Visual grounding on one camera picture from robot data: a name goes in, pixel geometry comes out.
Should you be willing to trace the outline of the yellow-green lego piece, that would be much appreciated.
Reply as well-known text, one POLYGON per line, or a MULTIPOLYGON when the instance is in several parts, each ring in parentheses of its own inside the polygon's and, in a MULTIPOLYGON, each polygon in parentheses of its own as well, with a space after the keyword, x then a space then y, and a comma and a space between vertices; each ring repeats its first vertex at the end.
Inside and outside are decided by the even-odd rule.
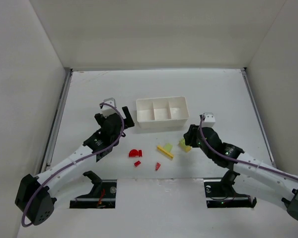
POLYGON ((185 143, 185 139, 182 138, 180 141, 179 141, 179 147, 186 153, 188 153, 189 151, 191 151, 192 147, 189 146, 189 145, 186 145, 185 143))

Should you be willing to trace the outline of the light green lego brick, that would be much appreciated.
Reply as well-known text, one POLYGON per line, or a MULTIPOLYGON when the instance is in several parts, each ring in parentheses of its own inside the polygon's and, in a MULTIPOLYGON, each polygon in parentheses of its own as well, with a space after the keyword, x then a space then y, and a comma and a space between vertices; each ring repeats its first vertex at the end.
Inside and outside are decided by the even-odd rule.
POLYGON ((167 144, 165 144, 165 146, 163 148, 166 152, 170 153, 173 148, 173 145, 170 143, 167 143, 167 144))

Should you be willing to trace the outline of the red arch lego piece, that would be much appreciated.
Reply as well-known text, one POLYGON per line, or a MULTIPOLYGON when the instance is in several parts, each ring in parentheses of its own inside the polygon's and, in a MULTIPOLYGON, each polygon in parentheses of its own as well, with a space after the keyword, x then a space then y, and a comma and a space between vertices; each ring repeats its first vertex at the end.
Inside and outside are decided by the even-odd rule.
POLYGON ((142 156, 143 156, 142 150, 132 149, 129 152, 129 158, 139 158, 139 157, 142 157, 142 156))

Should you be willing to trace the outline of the long yellow lego brick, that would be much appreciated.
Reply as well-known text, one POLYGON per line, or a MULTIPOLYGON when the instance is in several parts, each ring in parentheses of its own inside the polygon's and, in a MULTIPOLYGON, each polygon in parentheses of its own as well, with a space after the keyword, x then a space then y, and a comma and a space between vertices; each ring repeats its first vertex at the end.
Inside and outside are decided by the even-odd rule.
POLYGON ((174 158, 174 155, 172 153, 168 152, 166 149, 164 149, 160 145, 157 145, 157 150, 171 160, 174 158))

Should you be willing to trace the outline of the red sloped lego piece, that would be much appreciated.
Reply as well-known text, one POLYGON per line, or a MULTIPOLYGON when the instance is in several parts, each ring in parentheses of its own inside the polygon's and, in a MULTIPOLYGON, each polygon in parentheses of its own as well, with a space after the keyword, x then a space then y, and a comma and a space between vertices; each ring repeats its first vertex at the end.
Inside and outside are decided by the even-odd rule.
POLYGON ((161 164, 160 163, 157 163, 156 166, 155 166, 155 170, 158 171, 158 169, 160 168, 160 166, 161 166, 161 164))

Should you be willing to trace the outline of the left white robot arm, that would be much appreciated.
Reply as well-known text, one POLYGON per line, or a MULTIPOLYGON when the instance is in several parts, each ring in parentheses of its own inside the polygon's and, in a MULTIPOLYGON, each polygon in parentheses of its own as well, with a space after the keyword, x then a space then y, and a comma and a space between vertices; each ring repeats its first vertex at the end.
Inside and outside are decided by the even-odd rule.
POLYGON ((55 209, 58 190, 89 172, 112 152, 120 138, 126 136, 124 131, 135 125, 127 106, 122 108, 121 113, 115 106, 111 109, 112 113, 108 116, 104 113, 95 115, 100 129, 70 156, 45 172, 35 176, 27 174, 21 179, 14 203, 22 211, 23 227, 38 226, 46 221, 55 209))

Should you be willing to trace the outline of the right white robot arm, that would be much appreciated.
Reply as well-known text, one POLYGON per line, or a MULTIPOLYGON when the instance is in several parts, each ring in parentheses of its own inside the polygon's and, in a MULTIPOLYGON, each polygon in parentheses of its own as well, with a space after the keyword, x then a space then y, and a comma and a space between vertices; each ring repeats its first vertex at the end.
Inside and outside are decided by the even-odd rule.
POLYGON ((284 209, 298 221, 298 176, 251 157, 243 149, 224 143, 211 127, 190 125, 185 144, 200 148, 208 159, 226 168, 222 184, 236 193, 253 196, 284 209))

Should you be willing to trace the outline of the white three-compartment container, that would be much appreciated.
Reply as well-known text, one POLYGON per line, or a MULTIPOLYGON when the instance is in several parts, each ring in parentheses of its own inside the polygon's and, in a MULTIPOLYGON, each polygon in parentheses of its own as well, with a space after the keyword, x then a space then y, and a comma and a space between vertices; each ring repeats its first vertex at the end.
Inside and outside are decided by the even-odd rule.
POLYGON ((136 112, 142 129, 183 127, 189 118, 183 96, 137 99, 136 112))

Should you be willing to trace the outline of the left aluminium frame rail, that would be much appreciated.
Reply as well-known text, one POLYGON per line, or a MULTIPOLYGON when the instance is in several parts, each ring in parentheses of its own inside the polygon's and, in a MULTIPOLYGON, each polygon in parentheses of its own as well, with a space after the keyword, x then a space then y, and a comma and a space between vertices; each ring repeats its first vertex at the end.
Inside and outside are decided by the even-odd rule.
POLYGON ((65 109, 65 104, 66 100, 68 97, 68 92, 70 89, 70 83, 72 80, 72 75, 73 75, 73 69, 72 68, 64 68, 65 70, 65 79, 62 85, 62 89, 60 92, 58 104, 56 107, 55 115, 53 118, 52 126, 49 132, 47 144, 45 146, 45 150, 43 153, 43 158, 40 162, 40 165, 37 169, 38 173, 44 172, 48 166, 50 166, 52 158, 53 158, 53 153, 55 150, 56 146, 56 141, 65 109))

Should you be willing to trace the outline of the aluminium frame rail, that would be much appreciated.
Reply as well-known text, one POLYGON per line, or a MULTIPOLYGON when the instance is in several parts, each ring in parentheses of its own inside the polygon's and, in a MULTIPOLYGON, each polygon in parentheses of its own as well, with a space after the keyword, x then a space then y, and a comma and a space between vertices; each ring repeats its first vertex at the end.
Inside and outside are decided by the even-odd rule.
POLYGON ((68 97, 68 92, 70 89, 70 83, 72 80, 72 75, 73 75, 73 69, 72 68, 64 68, 65 70, 65 79, 62 85, 62 89, 60 92, 58 104, 56 107, 55 115, 53 118, 52 126, 49 132, 47 144, 45 146, 45 150, 43 153, 43 158, 40 162, 40 165, 37 169, 38 173, 44 172, 48 166, 50 166, 52 158, 53 158, 53 153, 55 150, 56 146, 56 141, 65 109, 65 104, 66 100, 68 97))
POLYGON ((270 148, 270 145, 269 145, 269 141, 268 141, 268 137, 266 135, 266 132, 265 132, 265 129, 264 129, 264 126, 263 126, 263 123, 262 123, 262 120, 261 120, 261 117, 260 117, 260 114, 259 114, 259 111, 258 111, 258 108, 257 108, 257 105, 256 105, 256 102, 255 102, 255 98, 254 98, 254 95, 253 95, 253 92, 252 92, 252 89, 250 87, 250 83, 249 83, 249 80, 248 80, 248 76, 247 76, 247 72, 246 72, 247 68, 242 68, 241 69, 241 74, 243 76, 243 80, 244 80, 244 83, 245 83, 245 86, 246 86, 246 89, 248 91, 248 94, 249 94, 249 97, 250 97, 250 100, 251 100, 251 103, 252 103, 252 106, 254 108, 254 111, 255 111, 255 114, 256 114, 256 118, 257 118, 257 122, 260 126, 260 130, 261 130, 261 133, 262 133, 262 137, 264 139, 264 142, 265 142, 265 146, 266 146, 266 150, 269 154, 269 158, 270 158, 270 161, 271 161, 271 164, 274 168, 276 168, 276 162, 275 162, 275 159, 274 159, 274 156, 272 154, 272 151, 271 151, 271 148, 270 148))

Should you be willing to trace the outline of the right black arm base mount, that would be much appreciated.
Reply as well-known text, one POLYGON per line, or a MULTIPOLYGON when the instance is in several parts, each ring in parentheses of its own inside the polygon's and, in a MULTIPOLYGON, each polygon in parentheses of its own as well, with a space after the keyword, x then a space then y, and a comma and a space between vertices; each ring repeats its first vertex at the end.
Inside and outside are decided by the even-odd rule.
POLYGON ((204 180, 207 208, 254 208, 257 199, 237 193, 233 185, 240 174, 227 171, 222 178, 204 180))

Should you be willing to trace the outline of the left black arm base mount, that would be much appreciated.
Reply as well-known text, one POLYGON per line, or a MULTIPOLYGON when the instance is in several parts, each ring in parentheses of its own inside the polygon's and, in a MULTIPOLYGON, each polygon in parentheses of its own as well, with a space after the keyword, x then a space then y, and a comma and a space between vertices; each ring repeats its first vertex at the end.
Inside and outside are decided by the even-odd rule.
POLYGON ((102 180, 92 171, 83 173, 93 184, 87 194, 70 201, 70 209, 114 209, 116 206, 117 180, 102 180))

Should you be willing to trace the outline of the right aluminium frame rail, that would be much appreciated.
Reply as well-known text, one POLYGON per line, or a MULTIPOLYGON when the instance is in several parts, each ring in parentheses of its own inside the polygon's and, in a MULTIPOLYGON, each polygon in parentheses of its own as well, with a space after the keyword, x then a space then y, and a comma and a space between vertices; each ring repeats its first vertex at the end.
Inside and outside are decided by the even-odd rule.
POLYGON ((256 114, 256 118, 257 118, 257 122, 260 126, 260 130, 261 130, 261 133, 262 133, 262 137, 264 139, 264 142, 265 142, 265 146, 266 146, 266 150, 269 154, 269 158, 270 158, 270 161, 271 161, 271 164, 274 168, 276 168, 276 162, 275 162, 275 159, 274 159, 274 156, 272 154, 272 151, 271 151, 271 148, 270 148, 270 145, 269 145, 269 141, 268 141, 268 137, 266 135, 266 132, 265 132, 265 129, 264 129, 264 126, 263 126, 263 123, 262 123, 262 120, 261 120, 261 117, 260 117, 260 114, 259 114, 259 111, 258 111, 258 108, 257 108, 257 105, 256 105, 256 102, 255 102, 255 98, 254 98, 254 95, 253 95, 253 92, 252 92, 252 89, 250 87, 250 83, 249 83, 249 80, 248 80, 248 76, 247 76, 247 72, 246 72, 247 68, 242 68, 241 69, 241 74, 243 76, 243 80, 244 80, 244 83, 245 83, 245 86, 246 86, 246 89, 248 91, 248 94, 249 94, 249 97, 250 97, 250 100, 251 100, 251 103, 252 103, 252 106, 254 108, 254 111, 255 111, 255 114, 256 114))

